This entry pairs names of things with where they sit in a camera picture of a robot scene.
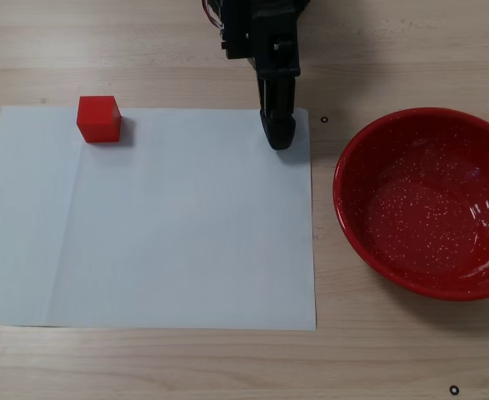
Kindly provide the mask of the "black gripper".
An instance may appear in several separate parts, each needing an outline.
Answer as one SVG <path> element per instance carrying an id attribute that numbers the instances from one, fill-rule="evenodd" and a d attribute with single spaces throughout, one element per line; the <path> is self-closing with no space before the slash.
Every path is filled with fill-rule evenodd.
<path id="1" fill-rule="evenodd" d="M 253 65 L 265 136 L 272 149 L 288 149 L 296 129 L 295 77 L 301 73 L 296 19 L 291 14 L 232 18 L 224 23 L 222 50 L 230 60 L 246 58 Z"/>

